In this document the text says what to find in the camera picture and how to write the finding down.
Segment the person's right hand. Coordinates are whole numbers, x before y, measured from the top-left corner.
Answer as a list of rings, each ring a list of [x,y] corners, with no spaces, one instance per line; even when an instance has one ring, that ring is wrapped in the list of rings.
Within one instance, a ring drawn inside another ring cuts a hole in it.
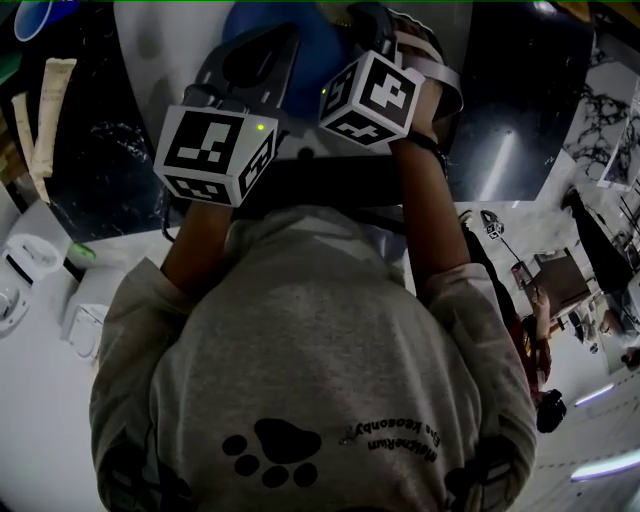
[[[441,65],[445,64],[443,51],[429,28],[404,15],[394,14],[392,20],[394,32],[400,36],[397,42],[396,60],[401,64],[402,69],[408,67],[406,64],[408,56],[434,61]],[[429,136],[435,142],[442,134],[442,128],[434,129],[434,125],[437,125],[436,112],[442,94],[443,85],[433,78],[426,77],[421,86],[411,125],[414,131]]]

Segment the green plastic cup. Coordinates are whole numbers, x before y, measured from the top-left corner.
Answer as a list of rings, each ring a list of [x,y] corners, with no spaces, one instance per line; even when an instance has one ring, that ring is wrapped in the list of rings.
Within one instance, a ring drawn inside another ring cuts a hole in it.
[[[0,43],[0,87],[18,72],[22,56],[21,43],[18,40],[10,39]]]

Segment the grey paw-print sweatshirt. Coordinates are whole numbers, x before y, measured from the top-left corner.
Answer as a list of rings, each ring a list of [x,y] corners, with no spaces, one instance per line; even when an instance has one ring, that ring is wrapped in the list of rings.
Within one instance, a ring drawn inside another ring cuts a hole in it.
[[[535,464],[519,355],[480,264],[417,293],[361,228],[239,223],[202,299],[150,261],[105,318],[90,424],[112,512],[504,512]]]

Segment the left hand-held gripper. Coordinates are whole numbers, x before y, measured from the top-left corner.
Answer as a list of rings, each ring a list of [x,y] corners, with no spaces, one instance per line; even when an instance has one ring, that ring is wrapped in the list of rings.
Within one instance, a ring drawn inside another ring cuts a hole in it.
[[[277,107],[300,45],[294,23],[258,27],[214,48],[168,108],[154,172],[177,198],[239,207],[276,155]]]

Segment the blue large plate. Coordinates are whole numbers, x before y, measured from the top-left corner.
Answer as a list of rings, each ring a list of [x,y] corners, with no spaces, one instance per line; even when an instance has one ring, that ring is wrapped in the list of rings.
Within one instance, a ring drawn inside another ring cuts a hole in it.
[[[222,40],[258,27],[291,22],[300,33],[298,55],[282,109],[289,117],[315,121],[321,89],[351,62],[346,37],[314,2],[237,2],[223,27]]]

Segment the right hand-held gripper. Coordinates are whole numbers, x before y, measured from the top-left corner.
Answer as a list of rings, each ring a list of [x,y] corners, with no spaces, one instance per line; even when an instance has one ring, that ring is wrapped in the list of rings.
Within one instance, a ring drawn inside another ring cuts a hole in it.
[[[436,121],[463,109],[459,74],[446,59],[441,65],[408,56],[406,69],[396,60],[400,36],[395,34],[392,16],[404,15],[428,26],[378,2],[351,4],[347,13],[352,18],[356,58],[322,89],[320,128],[368,149],[404,138],[426,77],[443,85]]]

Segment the brown open box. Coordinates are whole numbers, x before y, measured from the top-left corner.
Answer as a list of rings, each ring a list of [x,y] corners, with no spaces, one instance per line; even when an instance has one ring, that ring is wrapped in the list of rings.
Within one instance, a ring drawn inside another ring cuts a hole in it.
[[[574,306],[590,295],[587,282],[567,248],[536,253],[534,261],[539,269],[534,280],[547,293],[551,315]]]

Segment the person's right forearm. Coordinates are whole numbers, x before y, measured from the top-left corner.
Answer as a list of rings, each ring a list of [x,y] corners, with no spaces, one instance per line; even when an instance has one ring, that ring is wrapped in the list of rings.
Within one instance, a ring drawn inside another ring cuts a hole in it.
[[[417,297],[428,281],[470,263],[464,234],[442,166],[433,152],[408,140],[391,144],[397,163],[406,239]]]

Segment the white marble-pattern cabinet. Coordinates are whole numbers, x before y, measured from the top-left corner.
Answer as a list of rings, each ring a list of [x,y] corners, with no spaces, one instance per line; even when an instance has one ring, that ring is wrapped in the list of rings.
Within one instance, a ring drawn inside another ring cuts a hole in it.
[[[640,174],[639,93],[640,76],[604,52],[592,52],[563,150],[602,188],[628,192]]]

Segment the white toilet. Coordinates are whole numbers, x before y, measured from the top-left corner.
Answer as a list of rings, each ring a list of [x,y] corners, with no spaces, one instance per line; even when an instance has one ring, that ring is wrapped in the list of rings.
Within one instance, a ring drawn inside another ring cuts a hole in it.
[[[42,200],[15,222],[0,249],[0,339],[28,312],[36,283],[63,267],[71,238]]]
[[[80,359],[93,362],[97,358],[103,324],[124,276],[124,271],[113,267],[89,268],[69,298],[61,339]]]

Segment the blue plastic cup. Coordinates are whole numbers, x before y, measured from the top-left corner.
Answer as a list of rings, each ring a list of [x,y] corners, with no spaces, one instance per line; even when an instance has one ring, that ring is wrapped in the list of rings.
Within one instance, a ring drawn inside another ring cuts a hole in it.
[[[14,35],[20,42],[33,39],[51,21],[51,0],[28,0],[20,3],[14,19]]]

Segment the black table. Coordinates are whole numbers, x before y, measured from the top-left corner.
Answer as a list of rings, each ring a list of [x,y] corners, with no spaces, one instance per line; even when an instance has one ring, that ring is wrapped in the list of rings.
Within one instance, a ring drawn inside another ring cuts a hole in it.
[[[57,220],[88,243],[177,223],[152,170],[151,144],[129,80],[111,3],[86,3],[21,43],[0,104],[39,103],[48,58],[77,60],[61,111],[54,175]],[[590,65],[593,31],[549,5],[475,3],[461,73],[464,107],[444,126],[448,181],[458,202],[532,201],[569,132]],[[16,39],[0,25],[0,43]]]

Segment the person's left forearm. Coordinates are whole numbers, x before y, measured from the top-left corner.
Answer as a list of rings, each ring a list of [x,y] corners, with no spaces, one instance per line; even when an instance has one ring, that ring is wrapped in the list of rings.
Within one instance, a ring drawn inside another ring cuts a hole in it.
[[[232,214],[231,207],[194,202],[180,226],[161,271],[190,299],[204,297],[227,270],[225,244]]]

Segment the wooden staircase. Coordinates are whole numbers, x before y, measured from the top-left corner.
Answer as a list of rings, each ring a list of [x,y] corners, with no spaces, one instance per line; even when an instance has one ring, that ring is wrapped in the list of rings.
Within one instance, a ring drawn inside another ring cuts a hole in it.
[[[7,114],[9,110],[0,104],[0,183],[19,210],[25,211],[39,196],[21,153],[15,123]]]

